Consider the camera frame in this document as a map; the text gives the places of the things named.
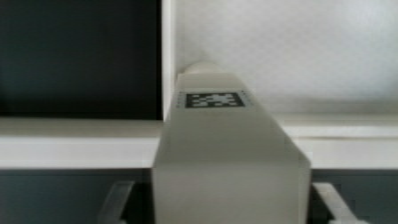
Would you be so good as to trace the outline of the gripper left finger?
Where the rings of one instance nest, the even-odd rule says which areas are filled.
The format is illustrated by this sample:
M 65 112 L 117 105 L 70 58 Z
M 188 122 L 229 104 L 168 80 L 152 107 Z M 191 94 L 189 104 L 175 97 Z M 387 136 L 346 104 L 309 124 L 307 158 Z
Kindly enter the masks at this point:
M 95 224 L 147 224 L 147 193 L 140 183 L 117 181 L 110 187 Z

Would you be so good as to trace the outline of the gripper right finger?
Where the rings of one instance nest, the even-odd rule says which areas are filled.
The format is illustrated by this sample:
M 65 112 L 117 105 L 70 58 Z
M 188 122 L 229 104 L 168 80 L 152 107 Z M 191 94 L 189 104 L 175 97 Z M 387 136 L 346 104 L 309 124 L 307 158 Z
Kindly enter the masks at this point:
M 326 182 L 314 182 L 312 187 L 332 215 L 326 224 L 369 224 L 356 218 L 333 185 Z

